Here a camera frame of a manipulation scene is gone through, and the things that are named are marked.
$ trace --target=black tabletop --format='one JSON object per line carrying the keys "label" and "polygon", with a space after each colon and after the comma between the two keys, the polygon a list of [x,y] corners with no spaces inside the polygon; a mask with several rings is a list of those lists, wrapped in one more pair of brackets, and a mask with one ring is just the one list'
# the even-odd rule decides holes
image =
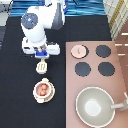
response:
{"label": "black tabletop", "polygon": [[[67,17],[62,29],[46,30],[48,41],[57,42],[61,53],[46,61],[44,75],[36,72],[39,60],[21,51],[20,18],[8,19],[0,50],[0,128],[66,128],[65,42],[111,40],[107,16]],[[43,77],[53,83],[56,92],[50,102],[38,104],[32,92]]]}

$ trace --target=black burner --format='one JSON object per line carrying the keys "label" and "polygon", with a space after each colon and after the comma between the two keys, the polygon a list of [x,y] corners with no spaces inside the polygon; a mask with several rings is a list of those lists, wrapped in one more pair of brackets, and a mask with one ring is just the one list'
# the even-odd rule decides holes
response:
{"label": "black burner", "polygon": [[106,58],[111,54],[111,49],[106,45],[99,45],[96,48],[96,54],[102,58]]}
{"label": "black burner", "polygon": [[114,66],[109,62],[100,63],[98,70],[103,76],[112,76],[115,72]]}
{"label": "black burner", "polygon": [[90,71],[91,71],[91,68],[89,64],[85,62],[79,62],[75,66],[75,72],[79,76],[82,76],[82,77],[87,76],[89,75]]}

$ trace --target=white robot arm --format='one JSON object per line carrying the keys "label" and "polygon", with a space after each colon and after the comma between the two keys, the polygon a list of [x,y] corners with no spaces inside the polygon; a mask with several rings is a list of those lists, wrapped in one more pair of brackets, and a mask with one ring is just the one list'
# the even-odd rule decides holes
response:
{"label": "white robot arm", "polygon": [[36,54],[39,49],[45,49],[48,54],[58,55],[58,44],[47,44],[44,29],[60,29],[65,23],[63,0],[51,0],[52,5],[31,6],[22,16],[21,27],[25,34],[22,49],[26,54]]}

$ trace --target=bowl rim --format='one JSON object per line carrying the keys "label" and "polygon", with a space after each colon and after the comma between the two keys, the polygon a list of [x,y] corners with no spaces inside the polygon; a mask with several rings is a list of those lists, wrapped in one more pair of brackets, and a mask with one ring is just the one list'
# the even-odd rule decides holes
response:
{"label": "bowl rim", "polygon": [[109,124],[112,122],[112,120],[114,119],[114,117],[115,117],[115,109],[113,109],[113,114],[112,114],[111,119],[110,119],[107,123],[105,123],[105,124],[103,124],[103,125],[99,125],[99,126],[89,124],[89,123],[86,122],[86,121],[81,117],[81,115],[79,114],[78,107],[77,107],[78,99],[79,99],[80,95],[81,95],[84,91],[89,90],[89,89],[98,89],[98,90],[103,91],[104,93],[106,93],[106,94],[108,95],[108,97],[109,97],[110,100],[112,101],[112,104],[114,104],[113,98],[112,98],[112,97],[109,95],[109,93],[108,93],[107,91],[105,91],[104,89],[102,89],[102,88],[100,88],[100,87],[86,87],[86,88],[84,88],[82,91],[80,91],[80,93],[77,95],[77,98],[76,98],[76,112],[77,112],[79,118],[80,118],[85,124],[87,124],[88,126],[94,127],[94,128],[97,128],[97,127],[98,127],[98,128],[105,127],[105,126],[109,125]]}

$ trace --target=blue floor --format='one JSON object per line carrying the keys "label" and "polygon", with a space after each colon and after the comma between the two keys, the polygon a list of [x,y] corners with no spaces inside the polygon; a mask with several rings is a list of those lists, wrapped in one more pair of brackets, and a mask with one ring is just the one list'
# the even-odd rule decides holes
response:
{"label": "blue floor", "polygon": [[[72,0],[68,0],[66,16],[106,15],[103,0],[79,0],[78,2],[77,6]],[[42,5],[42,3],[38,0],[14,0],[10,16],[22,16],[28,7],[36,5]]]}

